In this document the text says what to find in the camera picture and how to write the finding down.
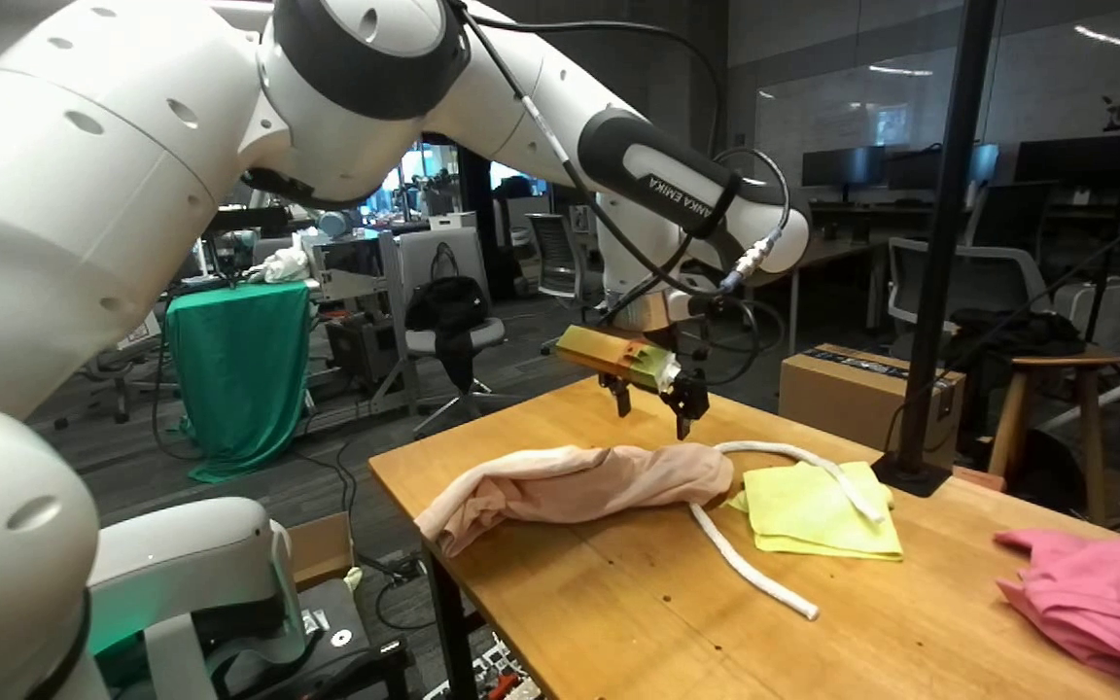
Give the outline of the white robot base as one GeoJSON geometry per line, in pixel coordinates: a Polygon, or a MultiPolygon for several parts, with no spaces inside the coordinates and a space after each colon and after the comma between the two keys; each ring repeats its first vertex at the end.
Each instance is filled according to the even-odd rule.
{"type": "Polygon", "coordinates": [[[0,411],[0,700],[107,700],[96,658],[131,638],[161,700],[214,700],[229,662],[302,662],[289,530],[254,496],[102,526],[66,457],[0,411]]]}

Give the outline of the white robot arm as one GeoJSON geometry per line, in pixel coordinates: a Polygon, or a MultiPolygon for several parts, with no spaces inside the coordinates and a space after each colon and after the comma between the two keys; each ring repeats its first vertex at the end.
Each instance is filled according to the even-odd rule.
{"type": "Polygon", "coordinates": [[[604,202],[638,256],[661,230],[784,271],[809,219],[657,132],[487,0],[61,0],[0,52],[0,421],[30,417],[135,332],[238,188],[373,195],[424,136],[604,202]]]}

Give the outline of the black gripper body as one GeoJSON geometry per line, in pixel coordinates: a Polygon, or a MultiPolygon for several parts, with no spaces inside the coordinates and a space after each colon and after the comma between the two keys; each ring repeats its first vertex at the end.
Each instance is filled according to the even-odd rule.
{"type": "Polygon", "coordinates": [[[670,350],[684,370],[702,370],[712,360],[702,320],[679,320],[661,332],[651,332],[651,343],[670,350]]]}

